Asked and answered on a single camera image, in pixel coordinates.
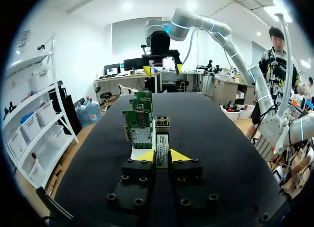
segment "glasses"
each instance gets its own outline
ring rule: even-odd
[[[276,42],[279,42],[279,43],[283,43],[283,42],[284,42],[283,39],[281,39],[281,38],[279,38],[279,37],[274,37],[274,36],[271,37],[271,40],[276,41]]]

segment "yellow triangle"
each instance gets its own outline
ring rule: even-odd
[[[134,160],[135,161],[146,160],[148,162],[153,162],[153,158],[154,158],[154,150],[146,152],[142,156],[139,156],[139,157],[135,158]]]
[[[182,69],[182,64],[177,64],[178,71],[180,72]]]
[[[149,76],[149,78],[152,77],[152,72],[151,72],[151,67],[150,66],[144,66],[144,72],[146,73],[146,75]]]
[[[171,152],[172,162],[176,162],[178,160],[182,160],[182,161],[190,161],[191,160],[190,158],[183,156],[181,153],[178,153],[176,150],[171,149],[170,152]]]

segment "storage bin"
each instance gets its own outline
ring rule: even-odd
[[[36,114],[38,123],[40,125],[47,125],[55,117],[52,100],[46,102],[40,109],[36,111]]]
[[[229,113],[229,112],[227,112],[227,111],[223,108],[223,106],[220,106],[220,108],[221,108],[222,112],[223,112],[224,114],[226,114],[226,116],[227,116],[230,120],[236,121],[236,120],[238,119],[240,112]]]
[[[38,160],[36,159],[36,162],[33,166],[33,168],[31,169],[30,173],[29,173],[29,178],[38,185],[38,187],[40,187],[42,185],[42,183],[44,182],[45,179],[45,171],[44,169],[41,167],[41,165],[39,164]]]
[[[49,69],[41,67],[40,71],[32,73],[29,83],[33,92],[38,92],[48,87],[51,84]]]
[[[19,160],[23,155],[27,144],[22,136],[21,127],[13,134],[12,138],[8,142],[9,148],[11,149],[16,160]]]
[[[246,105],[237,105],[240,108],[244,108]],[[248,110],[240,110],[240,115],[238,117],[238,119],[248,119],[250,118],[253,109],[254,109],[254,105],[247,105],[247,109]]]
[[[41,130],[38,124],[36,112],[25,115],[21,119],[20,123],[21,123],[21,129],[25,133],[26,138],[29,141],[32,141]]]
[[[47,140],[55,149],[61,149],[67,141],[62,125],[52,126],[45,134]]]

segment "black table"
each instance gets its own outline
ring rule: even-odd
[[[131,98],[121,97],[108,110],[64,174],[55,200],[76,217],[105,220],[111,215],[105,209],[105,196],[119,181],[121,166],[131,155],[122,116],[122,111],[131,109]],[[170,148],[198,158],[204,166],[209,193],[219,194],[225,209],[248,210],[244,216],[239,214],[240,219],[247,219],[243,226],[257,226],[263,213],[273,215],[286,200],[279,195],[280,187],[266,162],[234,123],[204,95],[153,94],[153,105],[154,116],[170,116]],[[149,226],[165,222],[165,226],[174,226],[177,222],[167,173],[159,173],[157,180]],[[136,219],[129,216],[123,221],[132,226]]]

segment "office chair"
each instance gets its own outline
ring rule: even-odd
[[[106,92],[106,93],[99,94],[100,86],[95,87],[95,92],[98,94],[101,100],[103,99],[103,101],[99,104],[99,106],[102,106],[104,103],[106,104],[106,106],[102,108],[102,111],[106,112],[110,108],[110,105],[108,104],[108,99],[112,97],[112,93]]]
[[[186,89],[188,87],[189,81],[176,81],[175,84],[178,87],[177,90],[179,92],[181,92],[181,90],[183,90],[183,92],[186,92]]]
[[[135,92],[138,92],[136,88],[124,87],[123,85],[119,85],[119,89],[122,95],[134,95]]]

